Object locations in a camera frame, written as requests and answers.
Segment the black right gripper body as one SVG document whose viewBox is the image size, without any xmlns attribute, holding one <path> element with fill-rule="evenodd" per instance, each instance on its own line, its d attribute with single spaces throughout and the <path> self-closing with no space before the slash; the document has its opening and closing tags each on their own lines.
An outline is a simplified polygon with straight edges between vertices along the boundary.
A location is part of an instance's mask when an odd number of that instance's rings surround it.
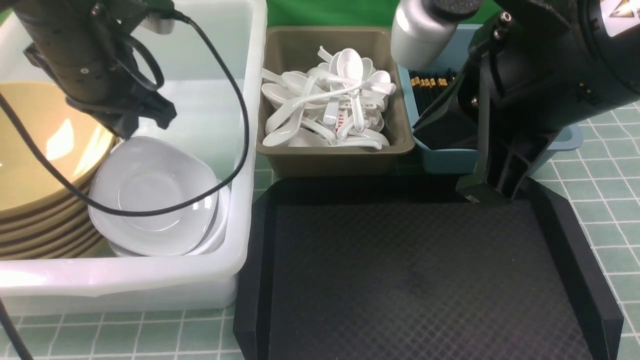
<svg viewBox="0 0 640 360">
<path fill-rule="evenodd" d="M 562 76 L 546 59 L 570 25 L 558 13 L 500 13 L 474 33 L 467 59 L 413 134 L 430 150 L 475 142 L 477 161 L 455 189 L 473 203 L 509 203 L 562 130 L 535 115 Z"/>
</svg>

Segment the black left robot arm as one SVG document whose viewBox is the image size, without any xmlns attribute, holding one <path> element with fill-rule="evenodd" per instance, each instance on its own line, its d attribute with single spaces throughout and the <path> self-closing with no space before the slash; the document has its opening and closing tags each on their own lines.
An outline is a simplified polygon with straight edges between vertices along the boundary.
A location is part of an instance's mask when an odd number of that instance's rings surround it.
<svg viewBox="0 0 640 360">
<path fill-rule="evenodd" d="M 3 0 L 32 43 L 23 54 L 64 92 L 67 104 L 121 139 L 141 118 L 167 129 L 173 102 L 160 94 L 162 69 L 133 31 L 149 22 L 157 34 L 173 30 L 171 0 Z"/>
</svg>

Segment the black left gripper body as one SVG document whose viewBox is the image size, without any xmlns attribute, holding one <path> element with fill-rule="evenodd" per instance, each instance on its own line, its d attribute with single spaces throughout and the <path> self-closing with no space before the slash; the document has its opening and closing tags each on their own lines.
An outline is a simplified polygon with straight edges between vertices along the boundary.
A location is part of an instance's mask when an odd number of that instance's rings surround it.
<svg viewBox="0 0 640 360">
<path fill-rule="evenodd" d="M 32 43 L 27 59 L 66 94 L 67 104 L 98 120 L 117 137 L 128 140 L 140 118 L 167 129 L 178 112 L 157 91 L 144 88 L 95 45 Z"/>
</svg>

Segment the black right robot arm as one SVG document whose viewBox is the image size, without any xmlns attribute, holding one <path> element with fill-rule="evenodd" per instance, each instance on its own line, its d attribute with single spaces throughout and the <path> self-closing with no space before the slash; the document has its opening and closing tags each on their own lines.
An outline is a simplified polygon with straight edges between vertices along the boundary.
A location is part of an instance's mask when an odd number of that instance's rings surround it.
<svg viewBox="0 0 640 360">
<path fill-rule="evenodd" d="M 567 127 L 639 100 L 636 0 L 498 0 L 457 75 L 420 115 L 430 150 L 474 145 L 455 189 L 511 201 Z"/>
</svg>

